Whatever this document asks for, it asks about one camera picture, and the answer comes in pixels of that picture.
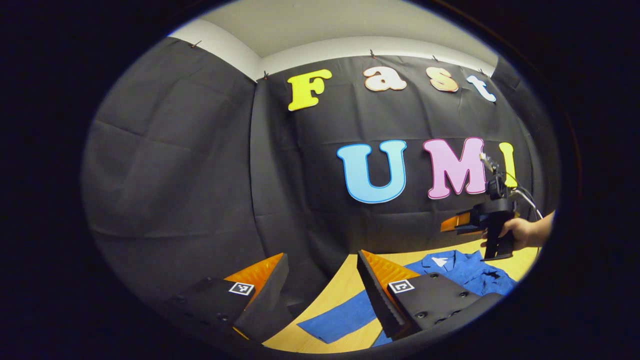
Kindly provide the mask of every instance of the wooden table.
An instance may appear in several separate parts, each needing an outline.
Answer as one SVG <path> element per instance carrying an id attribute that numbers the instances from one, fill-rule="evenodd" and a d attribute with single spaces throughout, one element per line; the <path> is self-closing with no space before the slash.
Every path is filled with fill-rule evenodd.
<path id="1" fill-rule="evenodd" d="M 483 241 L 485 240 L 476 240 L 452 247 L 443 247 L 441 249 L 398 254 L 381 254 L 380 256 L 399 265 L 407 265 L 421 260 L 426 254 L 434 252 L 458 250 L 465 254 L 471 254 L 481 249 L 480 243 Z M 533 264 L 536 258 L 536 251 L 536 248 L 526 248 L 514 252 L 512 258 L 491 261 L 489 264 L 503 269 L 512 279 L 519 281 Z M 315 301 L 287 327 L 263 342 L 263 345 L 278 350 L 313 354 L 347 352 L 371 347 L 382 330 L 378 319 L 374 319 L 359 330 L 330 344 L 323 343 L 314 338 L 297 325 L 298 323 L 333 309 L 364 290 L 362 279 L 356 269 L 356 260 L 356 254 L 349 255 Z"/>

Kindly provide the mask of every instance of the blue fabric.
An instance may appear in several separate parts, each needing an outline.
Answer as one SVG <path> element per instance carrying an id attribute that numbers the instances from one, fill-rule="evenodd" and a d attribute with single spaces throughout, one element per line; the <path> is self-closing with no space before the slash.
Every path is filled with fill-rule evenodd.
<path id="1" fill-rule="evenodd" d="M 463 254 L 458 250 L 428 254 L 405 268 L 420 275 L 437 272 L 464 287 L 467 291 L 483 296 L 488 293 L 507 295 L 517 284 L 507 273 L 481 261 L 482 254 Z M 332 343 L 350 334 L 376 318 L 366 291 L 360 292 L 345 303 L 298 324 L 303 330 L 325 343 Z M 372 347 L 390 343 L 384 331 Z"/>
<path id="2" fill-rule="evenodd" d="M 366 291 L 333 309 L 298 324 L 304 331 L 327 344 L 350 334 L 376 318 Z"/>

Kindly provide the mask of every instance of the white wall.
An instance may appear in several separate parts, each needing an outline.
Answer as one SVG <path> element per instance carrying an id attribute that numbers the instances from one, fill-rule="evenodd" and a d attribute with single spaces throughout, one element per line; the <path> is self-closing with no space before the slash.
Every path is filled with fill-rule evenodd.
<path id="1" fill-rule="evenodd" d="M 235 36 L 209 21 L 196 19 L 169 36 L 192 44 L 202 40 L 198 47 L 225 60 L 248 77 L 255 80 L 262 75 L 262 72 L 257 72 L 260 69 L 260 56 Z"/>
<path id="2" fill-rule="evenodd" d="M 469 54 L 429 42 L 392 37 L 348 37 L 312 42 L 261 58 L 242 41 L 206 20 L 197 19 L 169 35 L 192 44 L 225 60 L 253 80 L 264 75 L 315 61 L 347 56 L 375 55 L 416 56 L 452 63 L 482 71 L 491 76 L 498 62 L 486 63 Z"/>

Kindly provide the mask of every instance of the blue letter u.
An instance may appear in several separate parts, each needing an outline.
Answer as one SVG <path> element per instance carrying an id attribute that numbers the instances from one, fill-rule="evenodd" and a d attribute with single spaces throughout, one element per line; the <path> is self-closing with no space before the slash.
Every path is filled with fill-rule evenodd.
<path id="1" fill-rule="evenodd" d="M 338 149 L 337 155 L 344 162 L 344 177 L 349 194 L 357 201 L 367 204 L 386 202 L 400 195 L 406 184 L 402 153 L 405 149 L 406 142 L 402 140 L 389 140 L 380 144 L 380 150 L 387 153 L 391 173 L 389 184 L 382 187 L 373 186 L 369 180 L 367 155 L 371 153 L 371 146 L 357 143 Z"/>

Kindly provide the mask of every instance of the white ceiling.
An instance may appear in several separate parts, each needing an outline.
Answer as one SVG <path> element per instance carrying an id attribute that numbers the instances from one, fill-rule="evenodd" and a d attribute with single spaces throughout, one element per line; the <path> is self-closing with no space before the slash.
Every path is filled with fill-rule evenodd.
<path id="1" fill-rule="evenodd" d="M 238 0 L 200 17 L 259 56 L 344 37 L 431 42 L 495 63 L 496 54 L 457 26 L 402 0 Z"/>

